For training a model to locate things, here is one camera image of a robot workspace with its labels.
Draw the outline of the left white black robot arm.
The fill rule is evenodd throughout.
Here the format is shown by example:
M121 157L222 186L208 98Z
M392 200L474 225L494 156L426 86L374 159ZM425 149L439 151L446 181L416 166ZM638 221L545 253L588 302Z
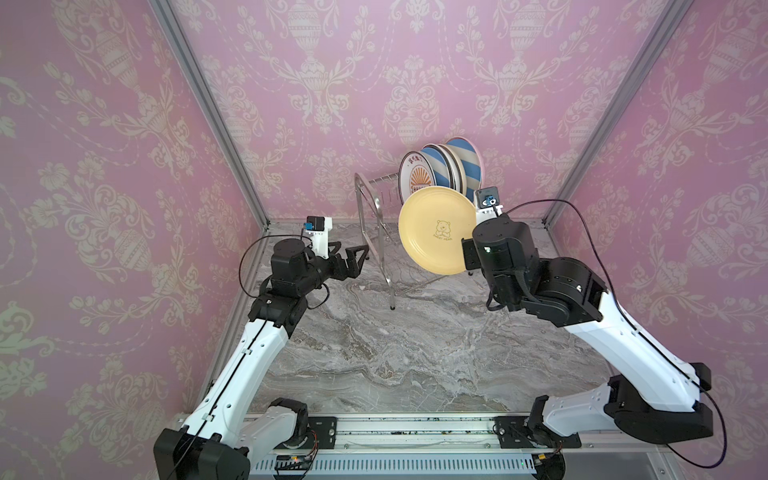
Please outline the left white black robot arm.
M303 237L283 235L274 246L271 274L259 288L238 346L201 403L178 429L164 429L153 447L162 479L245 479L278 446L317 450L308 407L278 398L244 423L270 366L310 306L307 296L329 280L357 278L369 246L334 243L317 254Z

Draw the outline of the beige plate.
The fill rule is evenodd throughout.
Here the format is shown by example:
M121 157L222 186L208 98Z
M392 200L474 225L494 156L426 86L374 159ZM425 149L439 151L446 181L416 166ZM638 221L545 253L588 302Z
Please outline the beige plate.
M453 156L454 163L455 163L456 168L458 170L458 179L460 180L460 186L461 186L460 191L461 191L461 193L463 195L466 195L467 194L467 187L468 187L467 177L466 177L466 172L465 172L465 169L464 169L464 165L462 163L461 157L459 156L458 150L454 146L449 145L449 144L445 144L444 147L448 151L450 151L451 155Z

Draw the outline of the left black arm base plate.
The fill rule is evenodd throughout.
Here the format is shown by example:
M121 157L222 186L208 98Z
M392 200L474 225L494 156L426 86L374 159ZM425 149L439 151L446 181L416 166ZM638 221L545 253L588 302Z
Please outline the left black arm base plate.
M310 416L300 420L292 437L278 445L279 449L333 450L336 444L338 418L335 416Z

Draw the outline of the yellow plate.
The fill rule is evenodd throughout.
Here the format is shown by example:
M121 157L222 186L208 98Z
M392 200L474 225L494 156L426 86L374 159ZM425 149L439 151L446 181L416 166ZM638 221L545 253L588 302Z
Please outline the yellow plate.
M410 195L398 218L401 243L421 268L437 275L466 271L462 241L476 226L476 209L447 187L426 187Z

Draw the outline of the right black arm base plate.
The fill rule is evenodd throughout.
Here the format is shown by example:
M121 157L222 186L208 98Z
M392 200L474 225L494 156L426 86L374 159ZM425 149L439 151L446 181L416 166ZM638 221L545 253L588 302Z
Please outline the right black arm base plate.
M502 449L578 449L582 442L578 434L558 435L526 416L497 416L493 433Z

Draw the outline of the pink plate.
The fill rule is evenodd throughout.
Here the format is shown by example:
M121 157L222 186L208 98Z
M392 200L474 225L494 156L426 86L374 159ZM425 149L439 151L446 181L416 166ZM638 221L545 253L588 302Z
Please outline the pink plate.
M484 187L485 177L486 177L485 162L484 162L484 158L482 156L481 150L476 145L476 143L471 140L468 140L468 144L471 146L471 150L474 152L474 155L476 157L475 164L479 169L479 174L477 175L478 185L476 187L476 190L478 190Z

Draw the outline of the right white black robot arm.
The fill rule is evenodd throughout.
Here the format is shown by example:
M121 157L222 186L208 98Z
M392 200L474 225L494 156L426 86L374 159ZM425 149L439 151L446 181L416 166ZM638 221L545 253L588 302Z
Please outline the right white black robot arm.
M608 430L666 445L713 435L712 410L700 399L711 387L710 369L675 357L585 263L539 257L529 226L506 215L477 225L462 251L466 267L488 283L489 310L525 311L563 328L617 371L580 394L537 397L523 428L530 440L556 447L582 432Z

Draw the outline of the blue striped plate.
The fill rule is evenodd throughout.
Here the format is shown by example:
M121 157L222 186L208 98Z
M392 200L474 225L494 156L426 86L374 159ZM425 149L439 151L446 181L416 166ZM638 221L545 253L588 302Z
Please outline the blue striped plate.
M474 202L475 192L481 187L483 179L481 156L474 144L464 137L451 138L446 146L460 160L465 176L465 195Z
M421 149L422 155L429 163L435 177L437 186L451 188L451 176L446 162L446 158L435 146L424 146Z

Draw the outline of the orange sunburst plate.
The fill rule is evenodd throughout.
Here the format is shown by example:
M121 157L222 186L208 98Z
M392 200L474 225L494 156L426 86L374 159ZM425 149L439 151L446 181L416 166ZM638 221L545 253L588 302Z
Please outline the orange sunburst plate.
M436 185L436 179L431 165L419 151L408 152L401 160L398 171L398 191L401 202L416 191Z
M458 179L458 170L456 168L456 165L454 163L453 156L451 155L451 152L448 151L443 144L438 144L437 149L441 152L443 157L445 158L447 168L450 175L450 184L451 187L461 193L460 189L460 180Z

